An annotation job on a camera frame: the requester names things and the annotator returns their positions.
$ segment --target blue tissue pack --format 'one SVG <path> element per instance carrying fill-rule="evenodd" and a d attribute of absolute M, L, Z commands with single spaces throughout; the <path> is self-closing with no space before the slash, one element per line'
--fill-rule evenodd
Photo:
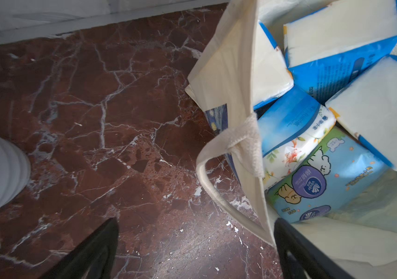
<path fill-rule="evenodd" d="M 285 220 L 304 221 L 340 208 L 388 169 L 335 126 L 304 163 L 270 188 L 265 197 Z"/>
<path fill-rule="evenodd" d="M 294 86 L 257 121 L 268 189 L 290 174 L 335 125 L 335 116 Z"/>
<path fill-rule="evenodd" d="M 286 26 L 284 26 L 284 35 L 286 37 Z M 396 44 L 397 36 L 393 36 L 293 67 L 290 67 L 289 51 L 286 48 L 285 62 L 293 75 L 295 85 L 314 97 L 319 103 L 324 104 L 369 66 L 390 54 Z"/>

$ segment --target purple logo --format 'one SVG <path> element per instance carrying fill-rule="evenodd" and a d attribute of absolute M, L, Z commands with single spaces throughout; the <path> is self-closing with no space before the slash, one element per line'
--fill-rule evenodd
<path fill-rule="evenodd" d="M 324 175 L 312 166 L 300 167 L 293 174 L 291 184 L 298 195 L 308 199 L 322 195 L 327 186 Z"/>
<path fill-rule="evenodd" d="M 330 205 L 323 205 L 314 209 L 310 209 L 309 211 L 305 212 L 299 218 L 300 221 L 308 220 L 313 217 L 324 216 L 326 215 L 332 208 Z"/>

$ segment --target tissue pack with cartoon print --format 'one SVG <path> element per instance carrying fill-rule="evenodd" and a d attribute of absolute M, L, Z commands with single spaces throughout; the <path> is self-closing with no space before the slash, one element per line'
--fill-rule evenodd
<path fill-rule="evenodd" d="M 338 127 L 289 176 L 270 188 L 267 203 L 289 222 L 323 216 L 355 198 L 388 166 Z"/>

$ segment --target cartoon bear print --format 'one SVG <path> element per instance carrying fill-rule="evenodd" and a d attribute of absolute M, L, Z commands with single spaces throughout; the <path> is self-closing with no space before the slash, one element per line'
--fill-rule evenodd
<path fill-rule="evenodd" d="M 329 156 L 323 154 L 322 146 L 307 160 L 307 163 L 319 170 L 324 176 L 330 173 Z"/>
<path fill-rule="evenodd" d="M 288 186 L 287 183 L 285 183 L 282 187 L 279 188 L 276 195 L 279 195 L 280 197 L 284 198 L 285 201 L 289 204 L 299 204 L 302 198 L 294 191 L 292 187 Z"/>

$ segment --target baseboard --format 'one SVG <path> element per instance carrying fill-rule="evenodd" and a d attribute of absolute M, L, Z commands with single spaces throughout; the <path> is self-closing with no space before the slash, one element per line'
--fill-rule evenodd
<path fill-rule="evenodd" d="M 184 11 L 192 8 L 201 8 L 204 6 L 226 2 L 229 2 L 229 0 L 192 0 L 153 8 L 143 8 L 122 13 L 114 13 L 57 23 L 48 23 L 15 30 L 0 31 L 0 45 L 38 37 L 55 37 L 57 34 L 64 34 L 80 29 L 88 29 L 96 26 L 104 26 L 122 21 L 134 20 L 143 17 L 152 17 L 165 13 Z"/>

